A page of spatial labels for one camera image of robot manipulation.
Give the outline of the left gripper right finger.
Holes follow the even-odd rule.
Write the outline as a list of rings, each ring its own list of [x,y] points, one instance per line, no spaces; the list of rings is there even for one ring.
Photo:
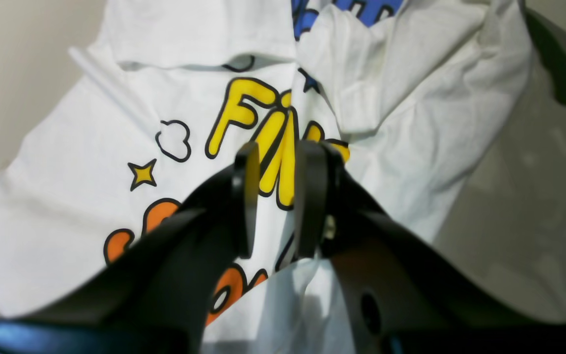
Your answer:
[[[359,354],[566,354],[566,324],[517,312],[393,220],[329,143],[296,144],[299,259],[332,265]]]

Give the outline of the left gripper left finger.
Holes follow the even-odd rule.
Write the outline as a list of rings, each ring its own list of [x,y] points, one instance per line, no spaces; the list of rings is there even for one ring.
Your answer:
[[[258,144],[60,300],[0,317],[0,354],[196,354],[223,273],[253,253]]]

